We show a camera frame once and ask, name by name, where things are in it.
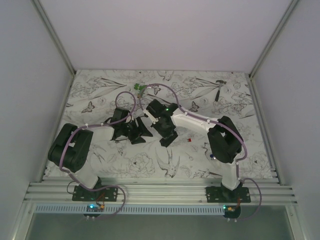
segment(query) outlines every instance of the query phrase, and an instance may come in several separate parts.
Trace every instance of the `metal corner post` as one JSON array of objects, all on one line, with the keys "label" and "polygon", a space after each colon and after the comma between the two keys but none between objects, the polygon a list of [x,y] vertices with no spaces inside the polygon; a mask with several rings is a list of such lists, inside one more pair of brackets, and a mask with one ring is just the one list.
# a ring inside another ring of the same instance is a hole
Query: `metal corner post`
[{"label": "metal corner post", "polygon": [[271,139],[270,139],[270,134],[269,134],[266,120],[264,117],[264,112],[262,110],[261,102],[259,99],[259,94],[257,93],[257,90],[256,90],[255,81],[254,81],[254,79],[253,80],[249,79],[248,75],[246,75],[246,78],[247,78],[248,87],[249,87],[249,90],[251,93],[254,109],[256,111],[256,117],[257,117],[257,120],[258,120],[258,123],[260,126],[260,131],[261,131],[262,139],[264,142],[264,147],[265,147],[267,157],[269,159],[271,167],[275,168],[275,171],[277,172],[279,183],[281,185],[285,185],[286,181],[284,179],[284,174],[283,174],[283,171],[281,170],[281,167],[279,166],[279,164],[276,161],[275,151],[274,151]]},{"label": "metal corner post", "polygon": [[35,212],[36,203],[22,203],[15,224],[10,234],[12,240],[28,239],[28,231],[32,225],[33,215]]},{"label": "metal corner post", "polygon": [[291,226],[292,234],[295,240],[310,240],[309,231],[302,219],[299,206],[288,205],[285,207],[286,214]]},{"label": "metal corner post", "polygon": [[271,35],[268,43],[264,47],[264,49],[263,49],[261,55],[259,56],[257,62],[253,66],[253,69],[252,69],[251,73],[249,74],[249,77],[250,77],[251,80],[256,75],[256,73],[258,72],[259,68],[263,64],[264,60],[268,56],[270,50],[272,49],[272,47],[274,46],[274,44],[277,41],[278,37],[280,36],[281,32],[283,31],[286,23],[288,22],[290,16],[292,15],[292,13],[295,10],[295,8],[296,8],[296,6],[297,6],[299,1],[300,0],[292,0],[291,3],[289,4],[289,6],[287,7],[287,9],[286,9],[285,13],[283,14],[280,22],[276,26],[276,28],[275,28],[273,34]]},{"label": "metal corner post", "polygon": [[72,66],[72,63],[66,53],[66,50],[65,50],[64,46],[62,45],[53,25],[51,24],[47,14],[46,14],[46,11],[45,11],[44,7],[42,6],[40,0],[31,0],[31,3],[34,6],[34,9],[37,11],[39,17],[41,18],[43,25],[47,29],[54,45],[56,46],[58,52],[60,53],[65,65],[67,66],[70,73],[74,77],[76,74],[76,70]]}]

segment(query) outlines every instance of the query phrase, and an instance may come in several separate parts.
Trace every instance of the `white wall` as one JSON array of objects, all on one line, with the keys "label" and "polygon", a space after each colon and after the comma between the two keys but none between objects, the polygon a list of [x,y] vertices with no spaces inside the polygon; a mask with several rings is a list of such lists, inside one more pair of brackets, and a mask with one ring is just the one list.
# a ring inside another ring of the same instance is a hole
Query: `white wall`
[{"label": "white wall", "polygon": [[46,160],[71,76],[28,0],[0,7],[0,239]]},{"label": "white wall", "polygon": [[41,0],[76,69],[250,73],[291,0]]},{"label": "white wall", "polygon": [[278,161],[314,239],[320,228],[320,1],[302,0],[256,77]]}]

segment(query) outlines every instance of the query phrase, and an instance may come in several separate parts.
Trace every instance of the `white ceiling panel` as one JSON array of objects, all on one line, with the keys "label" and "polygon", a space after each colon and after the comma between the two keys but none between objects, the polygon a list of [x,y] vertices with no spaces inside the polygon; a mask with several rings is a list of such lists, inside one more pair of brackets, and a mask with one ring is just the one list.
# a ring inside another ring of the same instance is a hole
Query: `white ceiling panel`
[{"label": "white ceiling panel", "polygon": [[42,0],[76,69],[249,73],[290,0]]}]

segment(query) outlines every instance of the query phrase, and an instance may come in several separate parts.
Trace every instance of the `green object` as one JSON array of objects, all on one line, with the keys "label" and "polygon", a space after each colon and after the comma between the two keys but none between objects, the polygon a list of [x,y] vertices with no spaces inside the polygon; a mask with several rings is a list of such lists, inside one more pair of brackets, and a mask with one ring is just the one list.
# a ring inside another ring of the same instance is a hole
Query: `green object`
[{"label": "green object", "polygon": [[141,91],[142,89],[145,89],[147,87],[147,85],[140,85],[139,83],[136,83],[135,85],[134,85],[134,89],[135,90],[139,90],[139,91]]}]

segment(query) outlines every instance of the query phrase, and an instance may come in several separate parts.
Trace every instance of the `bird print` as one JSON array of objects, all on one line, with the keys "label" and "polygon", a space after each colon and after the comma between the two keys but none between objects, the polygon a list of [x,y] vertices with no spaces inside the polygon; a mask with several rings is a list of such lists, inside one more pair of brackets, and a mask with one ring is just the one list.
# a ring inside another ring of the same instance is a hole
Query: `bird print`
[{"label": "bird print", "polygon": [[102,148],[101,146],[93,143],[93,144],[91,144],[91,146],[90,146],[90,150],[89,150],[89,151],[90,151],[91,154],[89,154],[89,155],[90,155],[90,156],[95,155],[95,156],[97,157],[97,159],[100,161],[100,163],[103,163],[103,162],[105,162],[105,159],[104,159],[104,157],[98,152],[98,149],[106,152],[106,150],[105,150],[104,148]]},{"label": "bird print", "polygon": [[157,71],[159,76],[160,77],[163,77],[162,78],[162,81],[170,81],[174,75],[174,72],[175,71],[172,71],[172,73],[170,74],[169,71],[164,71],[164,72],[161,72],[161,71]]},{"label": "bird print", "polygon": [[159,167],[161,168],[161,170],[166,170],[166,173],[164,175],[165,178],[173,178],[178,171],[179,168],[179,164],[180,164],[180,156],[179,156],[179,160],[178,163],[176,164],[176,166],[174,166],[174,163],[172,161],[172,149],[171,149],[171,154],[169,154],[168,149],[166,150],[167,154],[168,154],[168,163],[164,163],[160,157],[157,154],[157,150],[155,150],[155,155],[156,155],[156,160],[159,164]]}]

